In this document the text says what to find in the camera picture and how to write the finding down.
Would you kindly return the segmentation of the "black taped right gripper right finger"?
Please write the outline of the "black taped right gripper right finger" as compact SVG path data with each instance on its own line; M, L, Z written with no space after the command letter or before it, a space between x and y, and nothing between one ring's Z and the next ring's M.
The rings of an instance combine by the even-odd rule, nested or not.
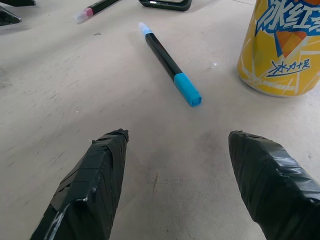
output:
M277 142L232 131L229 155L241 198L268 240L320 238L320 185Z

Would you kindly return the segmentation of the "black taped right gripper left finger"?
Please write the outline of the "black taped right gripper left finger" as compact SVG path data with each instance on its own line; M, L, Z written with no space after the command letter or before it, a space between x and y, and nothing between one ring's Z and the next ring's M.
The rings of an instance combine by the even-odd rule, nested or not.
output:
M129 132L93 140L55 191L32 240L108 240L122 192Z

